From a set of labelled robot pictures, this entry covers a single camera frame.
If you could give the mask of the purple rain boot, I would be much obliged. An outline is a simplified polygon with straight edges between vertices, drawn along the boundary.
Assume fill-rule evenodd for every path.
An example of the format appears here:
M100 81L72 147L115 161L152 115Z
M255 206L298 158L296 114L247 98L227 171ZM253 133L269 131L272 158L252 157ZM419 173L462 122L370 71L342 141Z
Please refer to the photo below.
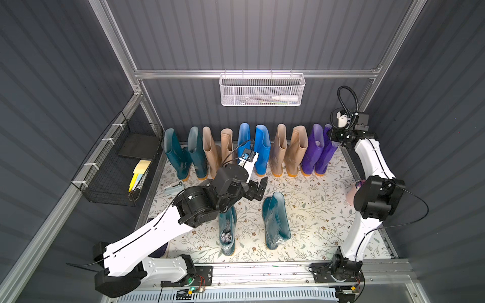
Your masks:
M320 124L314 124L308 137L308 148L301 162L303 175L309 176L313 173L315 165L323 153L324 146L323 127Z
M331 131L332 125L326 124L323 129L324 148L314 167L315 174L319 176L323 176L326 173L328 164L339 146L338 142L330 139L329 133Z

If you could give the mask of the beige rain boot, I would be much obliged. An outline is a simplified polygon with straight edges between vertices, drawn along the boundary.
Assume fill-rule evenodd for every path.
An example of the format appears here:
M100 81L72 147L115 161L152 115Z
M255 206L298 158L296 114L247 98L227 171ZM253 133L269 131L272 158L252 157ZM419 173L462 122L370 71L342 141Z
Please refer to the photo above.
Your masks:
M203 150L207 158L212 179L215 179L217 171L221 166L221 148L217 146L212 136L212 131L208 126L202 130Z
M287 150L287 130L284 124L277 126L277 132L270 151L269 165L272 174L279 178L283 175L283 161Z
M233 131L230 128L224 128L221 131L222 163L234 160L236 155L237 153L234 151L233 145Z
M290 177L296 177L298 175L298 167L304 158L307 148L308 135L306 128L304 126L294 127L290 144L287 147L284 157L285 168Z

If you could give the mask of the blue rain boot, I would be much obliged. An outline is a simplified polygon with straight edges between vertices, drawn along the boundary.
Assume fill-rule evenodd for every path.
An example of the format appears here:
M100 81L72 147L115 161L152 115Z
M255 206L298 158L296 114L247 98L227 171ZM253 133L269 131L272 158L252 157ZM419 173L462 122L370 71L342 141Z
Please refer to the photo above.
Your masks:
M251 133L250 125L244 122L239 127L237 141L237 156L242 157L245 150L251 150Z
M259 124L256 126L254 151L258 154L255 164L256 174L260 177L266 174L268 161L270 158L270 135L266 126Z

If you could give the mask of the teal rain boot back row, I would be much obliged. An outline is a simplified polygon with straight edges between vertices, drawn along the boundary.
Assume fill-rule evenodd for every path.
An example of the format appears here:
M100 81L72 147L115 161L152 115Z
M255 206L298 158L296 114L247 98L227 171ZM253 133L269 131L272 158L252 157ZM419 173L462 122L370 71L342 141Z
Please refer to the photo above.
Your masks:
M191 127L188 135L188 151L195 168L197 178L207 178L207 158L203 149L203 140L197 126Z

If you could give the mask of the teal rain boot carried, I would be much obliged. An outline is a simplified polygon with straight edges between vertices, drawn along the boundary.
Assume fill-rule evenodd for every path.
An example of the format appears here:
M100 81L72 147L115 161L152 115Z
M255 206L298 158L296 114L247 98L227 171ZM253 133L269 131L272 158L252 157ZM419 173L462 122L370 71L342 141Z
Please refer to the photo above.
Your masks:
M192 165L188 149L180 145L178 137L173 128L165 131L164 151L171 165L175 168L179 180L187 181L190 167Z

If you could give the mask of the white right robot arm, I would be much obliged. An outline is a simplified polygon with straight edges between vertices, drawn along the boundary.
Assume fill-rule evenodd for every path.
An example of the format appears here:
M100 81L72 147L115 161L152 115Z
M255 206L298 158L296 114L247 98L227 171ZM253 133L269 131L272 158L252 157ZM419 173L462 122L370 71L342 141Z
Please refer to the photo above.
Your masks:
M333 126L328 135L334 142L348 143L354 147L366 177L353 195L356 216L352 227L343 244L337 248L330 265L333 275L356 275L362 267L372 234L387 217L395 213L405 183L396 179L389 169L374 134Z

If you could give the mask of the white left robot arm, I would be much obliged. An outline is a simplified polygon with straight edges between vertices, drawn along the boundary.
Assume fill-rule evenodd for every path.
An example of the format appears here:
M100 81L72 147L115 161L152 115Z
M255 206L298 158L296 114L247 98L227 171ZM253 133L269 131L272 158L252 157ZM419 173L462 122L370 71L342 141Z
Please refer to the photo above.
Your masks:
M93 247L93 259L102 266L94 277L96 291L117 298L145 282L189 285L198 275L191 256L154 258L152 254L171 240L229 213L242 198L262 200L267 184L267 178L253 181L246 168L227 164L217 171L215 179L183 189L162 213L132 234Z

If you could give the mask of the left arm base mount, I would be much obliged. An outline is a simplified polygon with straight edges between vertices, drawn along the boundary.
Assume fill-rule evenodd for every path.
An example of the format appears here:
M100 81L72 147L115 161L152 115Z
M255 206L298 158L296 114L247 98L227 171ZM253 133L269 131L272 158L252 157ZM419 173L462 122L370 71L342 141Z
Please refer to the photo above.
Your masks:
M163 287L207 287L212 285L213 266L195 266L178 282L163 281Z

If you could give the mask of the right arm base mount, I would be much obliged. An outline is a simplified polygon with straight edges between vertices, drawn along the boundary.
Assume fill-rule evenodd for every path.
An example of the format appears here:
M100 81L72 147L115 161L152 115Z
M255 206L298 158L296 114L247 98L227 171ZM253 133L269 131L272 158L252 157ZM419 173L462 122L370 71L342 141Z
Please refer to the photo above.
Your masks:
M362 261L356 261L355 257L345 257L341 247L338 247L330 262L311 263L308 270L317 284L330 282L360 284L364 280L361 268Z

